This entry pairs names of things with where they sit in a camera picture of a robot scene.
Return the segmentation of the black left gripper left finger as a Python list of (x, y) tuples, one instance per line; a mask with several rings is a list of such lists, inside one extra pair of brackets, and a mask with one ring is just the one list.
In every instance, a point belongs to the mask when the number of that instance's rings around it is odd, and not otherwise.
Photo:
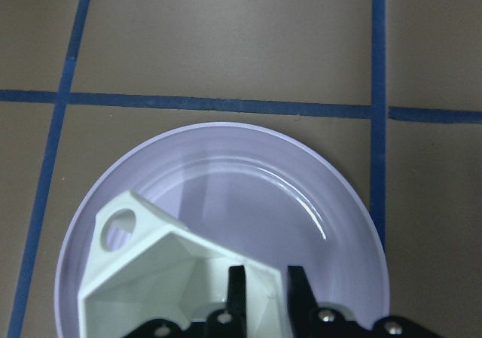
[(247, 337), (244, 266), (229, 268), (227, 301), (222, 309), (210, 312), (204, 321), (191, 322), (182, 329), (164, 318), (151, 319), (125, 337)]

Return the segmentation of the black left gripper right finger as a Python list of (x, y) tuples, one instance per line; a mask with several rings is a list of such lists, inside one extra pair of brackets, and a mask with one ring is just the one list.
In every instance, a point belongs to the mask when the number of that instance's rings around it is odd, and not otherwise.
[(289, 266), (287, 306), (295, 337), (437, 337), (438, 335), (401, 316), (388, 315), (371, 328), (362, 327), (339, 310), (320, 306), (302, 266)]

